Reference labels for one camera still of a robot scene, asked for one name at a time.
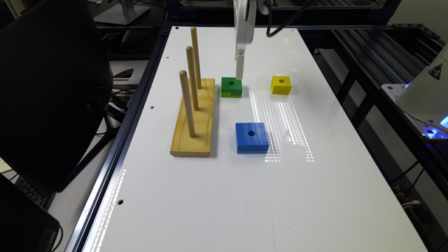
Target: wooden base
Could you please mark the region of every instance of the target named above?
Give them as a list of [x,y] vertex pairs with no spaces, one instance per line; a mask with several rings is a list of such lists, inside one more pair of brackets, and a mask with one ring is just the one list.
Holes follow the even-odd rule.
[[169,152],[174,157],[207,158],[210,156],[215,79],[202,79],[201,82],[202,89],[197,91],[199,110],[193,111],[196,136],[191,138],[188,133],[186,112],[182,98]]

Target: white table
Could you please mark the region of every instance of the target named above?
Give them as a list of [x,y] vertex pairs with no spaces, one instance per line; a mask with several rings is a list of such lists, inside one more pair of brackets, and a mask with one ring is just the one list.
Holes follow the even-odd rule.
[[[235,75],[234,30],[198,36],[202,77],[216,79],[211,157],[169,154],[191,44],[173,28],[93,250],[426,251],[296,29],[255,29],[241,99],[219,88]],[[272,76],[290,76],[290,95],[270,94]],[[252,122],[266,155],[237,154],[235,123]]]

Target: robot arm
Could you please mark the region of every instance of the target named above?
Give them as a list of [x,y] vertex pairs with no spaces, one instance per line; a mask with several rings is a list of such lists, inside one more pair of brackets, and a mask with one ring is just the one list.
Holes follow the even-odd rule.
[[[267,6],[272,5],[272,0],[258,0],[260,12],[268,14]],[[252,43],[253,30],[255,29],[255,18],[257,11],[257,0],[233,0],[234,21],[235,21],[235,60],[237,61],[237,80],[243,78],[244,55],[246,45]]]

